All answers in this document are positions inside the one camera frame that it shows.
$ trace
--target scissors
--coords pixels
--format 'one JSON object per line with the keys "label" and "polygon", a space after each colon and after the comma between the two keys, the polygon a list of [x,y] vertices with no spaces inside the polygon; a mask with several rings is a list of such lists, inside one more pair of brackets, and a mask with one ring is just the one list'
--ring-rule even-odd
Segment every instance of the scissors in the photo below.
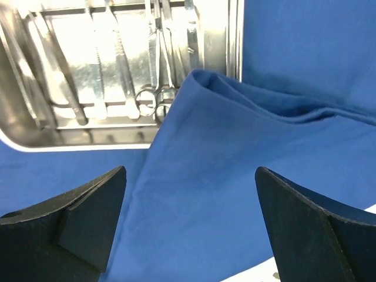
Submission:
{"label": "scissors", "polygon": [[[161,102],[153,102],[152,107],[148,105],[140,105],[140,109],[143,107],[143,113],[146,113],[148,116],[156,114],[156,119],[159,120],[159,116],[156,113],[157,109],[160,107],[167,107],[169,104],[164,103],[165,99],[173,100],[177,93],[177,88],[173,82],[173,62],[170,58],[173,59],[173,47],[171,43],[171,37],[169,44],[169,50],[172,54],[168,54],[167,51],[167,42],[166,37],[163,32],[162,27],[162,16],[160,13],[160,3],[159,0],[153,0],[154,4],[154,15],[152,14],[152,0],[145,0],[145,11],[146,17],[149,21],[149,68],[150,68],[150,77],[151,85],[141,89],[136,97],[138,98],[141,95],[152,95],[154,96],[153,101],[160,100],[157,97],[160,96]],[[165,9],[170,10],[170,5],[165,5]],[[160,84],[160,49],[162,47],[163,57],[166,62],[167,67],[167,79],[168,79],[168,88],[162,89]]]}

